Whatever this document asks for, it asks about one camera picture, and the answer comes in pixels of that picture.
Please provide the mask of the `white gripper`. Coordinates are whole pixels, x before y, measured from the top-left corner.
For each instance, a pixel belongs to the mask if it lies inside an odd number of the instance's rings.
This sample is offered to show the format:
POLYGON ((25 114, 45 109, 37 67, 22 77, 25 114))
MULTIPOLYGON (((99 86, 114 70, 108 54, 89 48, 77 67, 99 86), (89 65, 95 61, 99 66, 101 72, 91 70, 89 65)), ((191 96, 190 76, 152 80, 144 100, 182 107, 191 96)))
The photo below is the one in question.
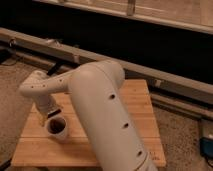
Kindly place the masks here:
POLYGON ((59 105, 56 103, 53 97, 38 97, 34 99, 36 109, 40 114, 38 116, 39 124, 41 126, 45 125, 45 122, 48 118, 48 114, 60 109, 59 105))

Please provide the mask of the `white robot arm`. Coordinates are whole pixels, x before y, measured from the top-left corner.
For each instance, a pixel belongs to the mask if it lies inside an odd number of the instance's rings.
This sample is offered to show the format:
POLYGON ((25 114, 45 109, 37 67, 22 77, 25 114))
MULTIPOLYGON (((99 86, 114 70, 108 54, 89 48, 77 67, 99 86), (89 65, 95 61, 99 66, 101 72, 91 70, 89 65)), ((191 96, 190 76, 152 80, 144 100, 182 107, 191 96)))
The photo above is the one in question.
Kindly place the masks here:
POLYGON ((19 91, 46 116, 58 110, 52 95, 68 92, 103 171, 158 171, 120 97, 124 80, 118 62, 103 60, 54 77, 34 71, 19 91))

